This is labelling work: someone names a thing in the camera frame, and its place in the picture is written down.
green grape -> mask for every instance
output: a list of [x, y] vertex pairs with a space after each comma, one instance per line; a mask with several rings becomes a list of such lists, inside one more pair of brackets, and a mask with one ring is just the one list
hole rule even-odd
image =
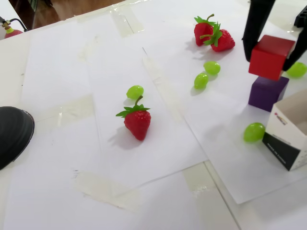
[[194, 80], [194, 88], [199, 90], [205, 88], [209, 80], [209, 77], [207, 74], [200, 73], [199, 75], [196, 76]]
[[265, 132], [265, 127], [263, 124], [256, 122], [252, 123], [245, 129], [244, 141], [255, 142], [263, 138]]
[[302, 62], [296, 62], [287, 70], [287, 74], [293, 78], [301, 78], [307, 72], [307, 66]]
[[130, 89], [128, 89], [127, 97], [131, 99], [138, 99], [141, 95], [143, 95], [144, 89], [140, 85], [134, 85]]
[[215, 75], [218, 74], [221, 70], [221, 66], [216, 61], [207, 61], [205, 64], [203, 64], [205, 70], [207, 73]]

red cube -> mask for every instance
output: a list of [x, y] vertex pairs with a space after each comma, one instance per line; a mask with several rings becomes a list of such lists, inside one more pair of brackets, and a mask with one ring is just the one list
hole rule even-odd
[[284, 61], [294, 44], [295, 41], [263, 36], [252, 50], [249, 73], [278, 81], [283, 73]]

purple cube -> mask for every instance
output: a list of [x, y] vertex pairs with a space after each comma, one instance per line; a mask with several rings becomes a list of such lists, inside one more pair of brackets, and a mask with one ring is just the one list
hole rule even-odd
[[273, 105], [283, 98], [288, 81], [284, 77], [278, 81], [258, 77], [251, 87], [248, 104], [270, 112]]

green strawberry stem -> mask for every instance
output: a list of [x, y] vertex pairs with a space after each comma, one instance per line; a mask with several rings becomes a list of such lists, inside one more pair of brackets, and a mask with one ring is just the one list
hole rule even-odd
[[208, 18], [207, 18], [207, 20], [204, 20], [204, 19], [202, 19], [200, 16], [197, 16], [197, 18], [194, 18], [195, 19], [195, 21], [197, 22], [197, 23], [207, 23], [208, 25], [211, 25], [211, 26], [214, 26], [216, 23], [215, 22], [210, 22], [210, 21], [208, 21], [211, 17], [213, 17], [214, 16], [214, 13], [213, 14], [211, 14]]
[[209, 20], [209, 18], [213, 17], [214, 16], [214, 13], [211, 14], [208, 18], [207, 18], [207, 21]]
[[210, 40], [204, 41], [203, 43], [208, 46], [214, 44], [217, 47], [219, 38], [223, 35], [223, 32], [220, 31], [221, 24], [217, 23], [213, 27], [213, 35], [206, 34], [200, 36], [200, 39], [204, 37], [210, 37]]
[[139, 100], [140, 100], [140, 99], [142, 99], [142, 98], [143, 98], [143, 96], [142, 96], [142, 95], [141, 95], [141, 96], [139, 96], [139, 98], [136, 100], [136, 102], [135, 102], [134, 106], [137, 106], [137, 105], [138, 105]]
[[128, 114], [132, 114], [133, 112], [149, 110], [149, 108], [144, 108], [144, 105], [142, 105], [142, 104], [138, 105], [139, 100], [142, 99], [142, 98], [143, 98], [143, 96], [139, 96], [139, 98], [136, 100], [133, 108], [124, 107], [125, 111], [122, 111], [119, 114], [116, 114], [116, 116], [121, 116], [121, 117], [125, 118]]

red strawberry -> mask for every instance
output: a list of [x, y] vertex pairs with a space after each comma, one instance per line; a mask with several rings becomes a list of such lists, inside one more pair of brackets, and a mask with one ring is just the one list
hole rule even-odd
[[213, 35], [204, 35], [203, 37], [210, 37], [210, 40], [205, 41], [206, 46], [211, 45], [215, 52], [232, 49], [235, 47], [235, 41], [227, 30], [220, 30], [221, 24], [217, 24], [213, 28]]
[[207, 20], [203, 20], [200, 16], [197, 16], [197, 18], [194, 18], [198, 24], [196, 24], [195, 29], [194, 29], [194, 34], [195, 34], [195, 40], [196, 44], [198, 46], [202, 46], [204, 41], [209, 40], [209, 37], [204, 37], [200, 38], [202, 35], [212, 35], [213, 34], [213, 25], [215, 24], [214, 22], [209, 22], [209, 18], [213, 17], [214, 14], [211, 14]]
[[125, 111], [116, 115], [125, 118], [125, 126], [130, 130], [130, 132], [135, 136], [137, 140], [145, 139], [151, 120], [150, 113], [147, 112], [149, 108], [144, 108], [144, 105], [142, 104], [137, 105], [139, 100], [142, 98], [143, 96], [140, 96], [137, 99], [133, 108], [124, 107]]

